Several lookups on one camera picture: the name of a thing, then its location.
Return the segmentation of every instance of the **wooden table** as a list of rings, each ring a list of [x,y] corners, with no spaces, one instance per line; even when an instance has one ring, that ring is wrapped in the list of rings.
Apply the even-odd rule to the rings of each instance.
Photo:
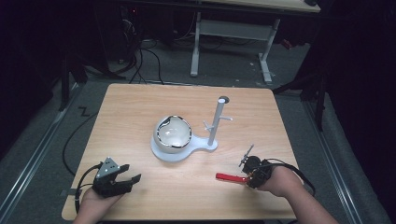
[[[217,100],[225,95],[213,152],[196,151],[186,160],[169,163],[157,159],[150,137],[163,117],[179,115],[198,136],[208,137],[203,120],[212,122]],[[216,173],[241,175],[238,167],[250,145],[250,155],[276,158],[297,166],[289,138],[267,89],[112,84],[94,124],[72,188],[83,173],[111,157],[130,170],[117,181],[142,174],[132,192],[114,205],[105,219],[112,220],[209,220],[295,218],[289,204],[269,192],[219,181]],[[91,183],[96,172],[85,178]],[[65,202],[63,218],[76,216],[74,197]]]

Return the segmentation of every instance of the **white stand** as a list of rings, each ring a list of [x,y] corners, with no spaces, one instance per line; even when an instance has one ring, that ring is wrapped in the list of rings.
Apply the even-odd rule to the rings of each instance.
[[[230,100],[226,96],[221,96],[218,99],[218,106],[216,107],[215,116],[213,118],[213,123],[211,126],[207,125],[205,122],[206,129],[210,132],[210,136],[208,138],[198,137],[195,134],[191,133],[190,142],[178,153],[167,153],[162,151],[154,141],[154,136],[151,136],[150,144],[151,150],[154,155],[162,160],[162,161],[182,161],[190,156],[190,154],[196,150],[205,150],[208,152],[214,151],[218,147],[218,141],[215,140],[216,131],[219,126],[220,119],[228,119],[232,120],[232,118],[223,117],[221,115],[222,109],[225,104],[227,104]]]
[[[207,144],[208,140],[209,138],[201,138],[192,134],[189,144],[182,151],[179,153],[166,153],[160,150],[157,144],[155,144],[154,138],[151,137],[151,150],[154,155],[162,161],[183,161],[184,159],[188,158],[192,152],[197,150],[204,150],[208,152],[214,151],[218,147],[218,142],[215,140],[213,145],[210,146]]]

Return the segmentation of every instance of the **vertical rod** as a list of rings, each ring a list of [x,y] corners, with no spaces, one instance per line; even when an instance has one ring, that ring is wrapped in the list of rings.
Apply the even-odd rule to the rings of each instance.
[[[226,103],[225,99],[223,98],[218,99],[218,106],[216,107],[215,117],[213,118],[212,128],[210,129],[209,140],[207,141],[207,144],[210,146],[213,145],[213,141],[215,140],[216,131],[218,130],[219,127],[220,116],[225,103]]]

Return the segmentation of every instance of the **desk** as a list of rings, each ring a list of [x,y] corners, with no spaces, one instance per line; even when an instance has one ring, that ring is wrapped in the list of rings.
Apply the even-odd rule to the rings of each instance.
[[[213,152],[196,151],[186,160],[158,160],[150,137],[163,117],[179,115],[198,136],[208,137],[203,120],[213,119],[220,96],[224,106]],[[218,181],[216,173],[243,175],[238,167],[251,144],[250,155],[277,158],[297,166],[274,95],[267,89],[126,85],[109,86],[72,188],[89,168],[111,157],[130,170],[122,181],[142,174],[132,192],[114,205],[111,220],[219,220],[295,218],[288,202],[269,192]],[[91,183],[96,172],[85,178]],[[74,197],[65,202],[63,218],[76,216]]]
[[[305,13],[320,12],[320,8],[318,6],[311,7],[302,0],[202,0],[199,1],[199,3],[221,3],[243,7],[263,7],[277,10],[292,10]],[[265,83],[271,84],[271,74],[266,60],[276,36],[279,23],[280,19],[275,19],[275,22],[272,25],[254,25],[226,21],[201,20],[201,13],[198,12],[195,25],[194,50],[192,52],[191,60],[191,76],[198,76],[200,35],[218,35],[224,37],[236,37],[265,41],[265,46],[263,47],[262,52],[259,53],[259,61]]]

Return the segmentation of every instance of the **wire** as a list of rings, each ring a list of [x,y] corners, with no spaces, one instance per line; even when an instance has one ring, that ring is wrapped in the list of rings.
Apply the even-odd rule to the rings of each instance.
[[[202,44],[200,44],[199,46],[202,49],[219,49],[223,45],[224,38],[222,38],[221,36],[216,36],[216,37],[219,38],[219,44],[217,46],[215,46],[214,48],[207,48],[207,47],[204,47]]]
[[[81,186],[81,188],[84,188],[84,187],[87,187],[87,186],[92,186],[93,184],[85,184],[85,185],[82,185]]]
[[[195,43],[193,40],[192,40],[192,41],[189,41],[188,44],[181,44],[181,42],[187,42],[188,39],[189,39],[189,38],[192,38],[192,37],[194,37],[194,35],[189,36],[188,38],[184,38],[184,39],[182,39],[182,40],[175,41],[174,43],[175,43],[176,45],[182,46],[182,47],[192,46],[192,45],[194,45],[194,43]]]
[[[117,70],[117,71],[114,71],[114,72],[112,72],[112,73],[119,75],[119,74],[121,74],[121,73],[124,73],[124,72],[126,72],[126,71],[132,69],[135,65],[136,65],[136,57],[133,56],[133,57],[131,58],[131,61],[129,61],[128,64],[127,64],[125,67],[123,67],[123,68],[121,68],[121,69],[119,69],[119,70]],[[99,72],[92,71],[91,69],[89,69],[89,68],[87,68],[87,67],[85,67],[85,71],[86,71],[87,73],[89,73],[89,74],[96,75],[96,76],[102,76],[102,75],[103,75],[103,73],[99,73]]]
[[[281,163],[270,163],[270,164],[266,164],[266,165],[260,165],[260,166],[256,166],[253,167],[253,169],[258,169],[258,168],[264,168],[264,167],[272,167],[272,166],[284,166],[286,168],[291,169],[295,174],[297,174],[313,191],[312,196],[315,197],[316,194],[316,189],[315,186],[311,183],[311,181],[308,180],[308,178],[306,178],[306,176],[303,174],[303,172],[301,172],[299,169],[297,169],[295,166],[287,164],[283,161],[280,161]]]
[[[151,50],[149,50],[149,49],[142,49],[142,50],[145,50],[145,51],[150,52],[150,53],[151,53],[152,55],[154,55],[155,58],[157,59],[157,62],[158,62],[158,79],[161,81],[161,84],[165,85],[165,84],[163,83],[163,79],[161,78],[161,63],[160,63],[160,58],[157,56],[157,54],[155,54],[153,51],[151,51]]]
[[[139,79],[139,84],[140,84],[140,82],[141,82],[142,80],[145,82],[145,84],[148,84],[147,81],[142,77],[142,75],[140,74],[140,72],[138,72],[137,74],[138,74],[139,77],[140,77],[140,79]]]
[[[141,48],[141,49],[153,49],[153,48],[157,47],[157,44],[158,44],[157,40],[155,40],[155,39],[143,40],[143,42],[149,42],[149,41],[153,41],[154,44],[152,46]]]
[[[229,44],[244,46],[244,45],[254,44],[254,43],[258,42],[258,40],[255,40],[255,39],[248,39],[248,40],[245,40],[245,41],[242,42],[242,43],[238,43],[238,42],[236,42],[236,41],[230,40],[230,38],[224,38],[224,42],[225,42],[225,43],[229,43]]]
[[[143,53],[142,53],[142,49],[139,49],[139,53],[140,53],[140,64],[139,67],[136,68],[136,71],[134,72],[134,74],[131,77],[131,80],[129,81],[129,84],[131,84],[134,81],[134,78],[136,77],[136,75],[139,73],[140,68],[142,67],[143,64]]]
[[[193,16],[192,16],[192,21],[191,21],[191,25],[190,25],[189,31],[187,31],[187,33],[184,34],[181,38],[174,39],[174,41],[183,40],[183,39],[188,39],[188,38],[194,36],[194,35],[190,35],[190,36],[187,36],[187,35],[189,35],[190,32],[191,32],[191,30],[192,30],[192,26],[194,25],[194,22],[195,22],[195,17],[196,17],[196,12],[194,12],[194,14],[193,14]]]
[[[93,167],[91,167],[90,169],[88,169],[88,170],[84,173],[84,175],[82,175],[81,179],[79,180],[78,185],[77,185],[77,189],[76,189],[76,194],[75,194],[75,207],[76,207],[76,212],[77,212],[77,213],[78,213],[78,210],[79,210],[79,195],[80,195],[79,190],[82,188],[82,186],[81,186],[82,181],[84,180],[85,176],[86,176],[90,171],[92,171],[92,170],[94,170],[94,169],[100,169],[100,168],[102,167],[102,164],[103,164],[103,163],[100,162],[99,164],[94,165]]]
[[[73,138],[73,136],[76,134],[76,132],[84,125],[86,124],[90,119],[92,119],[93,117],[95,117],[96,115],[98,115],[99,112],[94,113],[93,115],[91,115],[89,118],[87,118],[86,120],[84,120],[80,125],[78,125],[78,127],[70,134],[70,136],[67,138],[66,143],[64,144],[64,149],[62,151],[62,162],[64,163],[64,166],[66,167],[66,170],[72,175],[75,176],[76,173],[74,173],[70,167],[67,165],[66,162],[66,158],[65,158],[65,152],[66,152],[66,148],[67,145],[69,144],[70,140]]]

